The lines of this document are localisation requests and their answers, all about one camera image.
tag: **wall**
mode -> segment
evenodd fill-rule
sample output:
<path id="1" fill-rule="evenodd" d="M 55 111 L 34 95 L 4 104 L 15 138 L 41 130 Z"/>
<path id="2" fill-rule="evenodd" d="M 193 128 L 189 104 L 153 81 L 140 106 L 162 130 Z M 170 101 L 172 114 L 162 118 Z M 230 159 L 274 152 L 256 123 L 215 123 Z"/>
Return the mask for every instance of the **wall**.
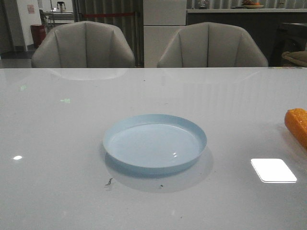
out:
<path id="1" fill-rule="evenodd" d="M 43 5 L 43 10 L 45 12 L 49 12 L 50 11 L 50 0 L 41 0 L 41 1 L 42 1 L 42 5 Z M 72 12 L 72 2 L 71 2 L 71 0 L 61 0 L 61 1 L 65 2 L 66 11 Z M 58 2 L 58 0 L 52 0 L 52 7 L 57 7 L 57 2 Z"/>
<path id="2" fill-rule="evenodd" d="M 42 8 L 43 8 L 43 2 L 42 2 L 42 0 L 37 0 L 37 3 L 38 3 L 38 7 L 39 7 L 40 9 L 42 9 Z"/>
<path id="3" fill-rule="evenodd" d="M 34 5 L 35 13 L 29 13 L 27 5 Z M 25 46 L 33 44 L 31 25 L 41 24 L 37 0 L 17 0 Z"/>

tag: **doorway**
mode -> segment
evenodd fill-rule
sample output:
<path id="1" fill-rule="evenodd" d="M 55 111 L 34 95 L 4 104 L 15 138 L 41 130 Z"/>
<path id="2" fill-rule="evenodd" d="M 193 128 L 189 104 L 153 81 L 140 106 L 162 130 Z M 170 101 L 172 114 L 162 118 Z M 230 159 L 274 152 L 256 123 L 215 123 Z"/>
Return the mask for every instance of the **doorway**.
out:
<path id="1" fill-rule="evenodd" d="M 13 51 L 11 33 L 3 0 L 0 0 L 0 54 Z"/>

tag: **red rope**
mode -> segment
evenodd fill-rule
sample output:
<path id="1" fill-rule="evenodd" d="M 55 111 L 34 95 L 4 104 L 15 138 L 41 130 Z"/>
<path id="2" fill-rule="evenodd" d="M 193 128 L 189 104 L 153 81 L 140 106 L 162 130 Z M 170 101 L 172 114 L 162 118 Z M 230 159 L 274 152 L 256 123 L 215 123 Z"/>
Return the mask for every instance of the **red rope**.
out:
<path id="1" fill-rule="evenodd" d="M 108 18 L 108 17 L 124 17 L 133 16 L 135 12 L 130 13 L 102 13 L 102 14 L 84 14 L 84 18 Z"/>

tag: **cushion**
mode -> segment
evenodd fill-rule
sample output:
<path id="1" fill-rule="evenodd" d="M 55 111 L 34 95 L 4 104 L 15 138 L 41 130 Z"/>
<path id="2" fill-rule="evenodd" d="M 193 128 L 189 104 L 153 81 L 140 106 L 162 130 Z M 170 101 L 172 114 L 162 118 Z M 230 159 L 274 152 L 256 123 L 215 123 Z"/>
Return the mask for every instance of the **cushion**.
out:
<path id="1" fill-rule="evenodd" d="M 297 66 L 307 67 L 307 51 L 284 52 L 283 59 L 294 63 Z"/>

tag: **plate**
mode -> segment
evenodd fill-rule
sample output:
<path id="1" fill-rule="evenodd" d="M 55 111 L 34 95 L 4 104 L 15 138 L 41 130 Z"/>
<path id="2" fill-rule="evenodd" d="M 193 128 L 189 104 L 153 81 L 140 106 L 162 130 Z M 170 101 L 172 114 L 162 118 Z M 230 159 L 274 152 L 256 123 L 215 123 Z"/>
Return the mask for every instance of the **plate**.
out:
<path id="1" fill-rule="evenodd" d="M 206 143 L 206 135 L 198 125 L 163 114 L 119 121 L 103 137 L 103 146 L 116 163 L 150 175 L 177 173 L 191 167 Z"/>
<path id="2" fill-rule="evenodd" d="M 243 6 L 248 9 L 258 9 L 263 7 L 263 5 L 243 5 Z"/>

